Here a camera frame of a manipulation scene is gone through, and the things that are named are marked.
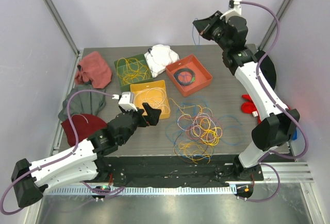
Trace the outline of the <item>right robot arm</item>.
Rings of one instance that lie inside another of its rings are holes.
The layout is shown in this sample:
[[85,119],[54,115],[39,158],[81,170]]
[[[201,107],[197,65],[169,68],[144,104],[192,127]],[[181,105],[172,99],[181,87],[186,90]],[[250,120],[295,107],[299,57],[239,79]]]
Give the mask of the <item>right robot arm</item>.
[[260,61],[246,47],[245,18],[238,14],[227,18],[216,11],[208,18],[193,21],[193,25],[202,38],[220,46],[225,66],[244,86],[257,108],[261,122],[252,130],[252,142],[233,162],[235,178],[245,180],[265,154],[292,139],[300,114],[296,109],[288,109],[277,97],[260,69]]

